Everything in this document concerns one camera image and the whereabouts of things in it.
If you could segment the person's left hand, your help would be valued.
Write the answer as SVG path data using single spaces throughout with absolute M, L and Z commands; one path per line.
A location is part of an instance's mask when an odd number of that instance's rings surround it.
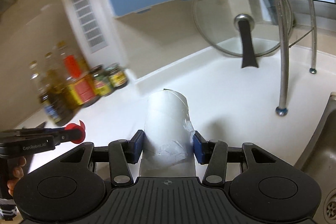
M 23 167 L 26 165 L 26 162 L 25 157 L 17 158 L 15 166 L 12 167 L 9 173 L 10 178 L 7 181 L 7 188 L 10 196 L 13 196 L 16 184 L 24 176 Z

